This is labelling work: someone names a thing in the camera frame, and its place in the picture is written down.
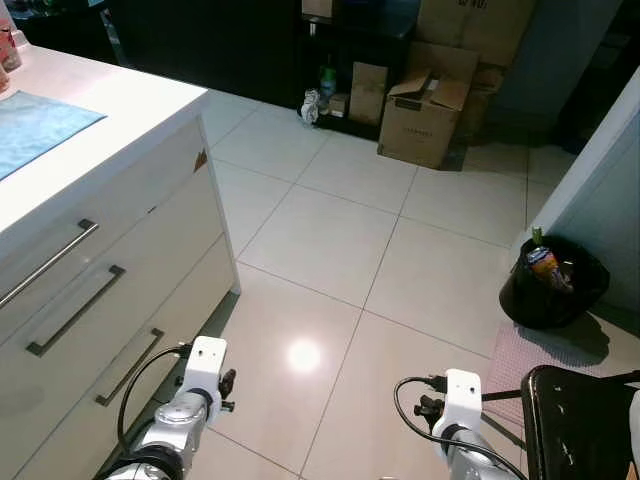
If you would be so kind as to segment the green bottle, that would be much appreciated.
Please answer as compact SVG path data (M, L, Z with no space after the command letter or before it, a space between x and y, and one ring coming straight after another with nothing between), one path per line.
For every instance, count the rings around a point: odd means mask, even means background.
M333 93L337 90L337 72L332 65L332 55L321 64L319 70L319 88L317 88L317 106L321 114L329 111L329 102Z

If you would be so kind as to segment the pink floor mat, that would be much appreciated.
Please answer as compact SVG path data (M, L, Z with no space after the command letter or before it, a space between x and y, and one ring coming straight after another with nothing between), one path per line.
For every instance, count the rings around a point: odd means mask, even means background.
M500 326L483 389L486 393L517 390L526 375L541 365L595 378L639 370L640 339L594 316L545 330Z

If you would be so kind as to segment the black cabinet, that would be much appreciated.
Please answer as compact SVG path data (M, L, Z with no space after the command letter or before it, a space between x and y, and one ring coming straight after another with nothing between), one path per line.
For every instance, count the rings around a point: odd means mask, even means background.
M108 0L129 67L297 108L300 0Z

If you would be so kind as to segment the white kitchen island cabinet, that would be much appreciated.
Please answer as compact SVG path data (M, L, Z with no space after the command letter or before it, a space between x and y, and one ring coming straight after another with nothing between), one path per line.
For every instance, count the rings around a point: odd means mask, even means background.
M116 447L123 389L93 388L140 333L192 338L237 285L209 157L211 92L35 45L10 91L105 118L0 180L0 297L83 230L99 224L35 284L0 308L0 480L90 480ZM193 172L198 152L207 164ZM26 346L35 315L91 269L127 273L44 356Z

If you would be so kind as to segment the large printed cardboard box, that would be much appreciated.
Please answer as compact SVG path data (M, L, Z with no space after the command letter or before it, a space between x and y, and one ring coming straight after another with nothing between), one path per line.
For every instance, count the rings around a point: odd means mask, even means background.
M475 51L509 67L539 0L420 0L417 40Z

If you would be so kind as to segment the dark brown cardboard box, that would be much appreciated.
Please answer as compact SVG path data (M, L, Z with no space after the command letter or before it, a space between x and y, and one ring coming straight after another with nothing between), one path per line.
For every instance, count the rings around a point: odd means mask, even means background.
M497 96L504 79L506 68L489 63L477 64L465 106L458 120L457 136L474 137L483 128L490 102Z

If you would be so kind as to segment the black chair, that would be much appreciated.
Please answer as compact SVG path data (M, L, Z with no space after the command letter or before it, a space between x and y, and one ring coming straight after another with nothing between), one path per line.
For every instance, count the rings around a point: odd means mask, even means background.
M630 407L640 371L596 376L541 365L515 390L483 401L521 399L530 480L635 480Z

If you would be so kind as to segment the pink labelled bottle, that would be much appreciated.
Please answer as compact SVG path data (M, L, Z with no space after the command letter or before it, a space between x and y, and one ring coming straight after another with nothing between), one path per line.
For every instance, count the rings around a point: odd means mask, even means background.
M10 20L0 20L0 93L9 90L12 83L10 72L22 64L14 40L13 24Z

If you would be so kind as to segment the light blue cloth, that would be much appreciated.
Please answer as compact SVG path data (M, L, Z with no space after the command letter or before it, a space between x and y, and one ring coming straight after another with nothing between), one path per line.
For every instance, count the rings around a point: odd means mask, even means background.
M0 100L0 180L105 116L20 90Z

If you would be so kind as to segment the orange labelled bottle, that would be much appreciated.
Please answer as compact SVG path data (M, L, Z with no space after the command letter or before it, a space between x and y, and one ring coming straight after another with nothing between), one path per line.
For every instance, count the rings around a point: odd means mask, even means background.
M557 291L572 293L572 262L559 260L552 248L545 244L543 229L540 227L531 229L531 242L534 248L524 255L531 273Z

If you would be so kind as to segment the open brown cardboard box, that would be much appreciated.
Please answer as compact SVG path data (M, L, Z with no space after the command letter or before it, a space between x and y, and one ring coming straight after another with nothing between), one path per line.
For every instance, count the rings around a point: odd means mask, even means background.
M385 96L379 154L440 168L477 64L475 51L413 41L403 76Z

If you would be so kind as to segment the black shelf unit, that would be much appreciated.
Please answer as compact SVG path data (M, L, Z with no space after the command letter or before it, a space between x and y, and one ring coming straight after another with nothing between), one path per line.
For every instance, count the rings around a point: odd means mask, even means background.
M329 3L329 15L301 9L296 14L294 90L302 102L306 90L319 88L319 70L329 55L337 73L335 93L351 91L355 61L388 67L387 86L404 73L406 56L419 18L419 0L302 0Z

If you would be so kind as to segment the black bagged trash bin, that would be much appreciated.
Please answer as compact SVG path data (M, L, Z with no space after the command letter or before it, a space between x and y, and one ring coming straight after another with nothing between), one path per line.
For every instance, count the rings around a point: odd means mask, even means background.
M559 261L570 261L571 292L561 291L544 282L526 262L527 253L536 244L527 239L521 244L517 260L498 294L499 306L509 319L532 329L566 326L588 312L611 285L611 273L580 244L562 236L544 236L541 243Z

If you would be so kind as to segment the narrow brown cardboard box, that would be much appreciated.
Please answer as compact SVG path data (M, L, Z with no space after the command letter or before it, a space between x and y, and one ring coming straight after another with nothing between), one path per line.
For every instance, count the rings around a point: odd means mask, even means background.
M388 67L362 61L352 64L349 119L365 125L379 125L388 74Z

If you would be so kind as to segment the crumpled white bag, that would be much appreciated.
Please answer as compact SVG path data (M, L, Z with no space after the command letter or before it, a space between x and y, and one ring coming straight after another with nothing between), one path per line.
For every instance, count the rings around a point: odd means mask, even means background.
M323 114L323 110L324 101L320 92L317 90L306 90L305 93L303 93L302 105L300 109L298 109L298 114L300 114L302 122L308 125L315 125L317 119Z

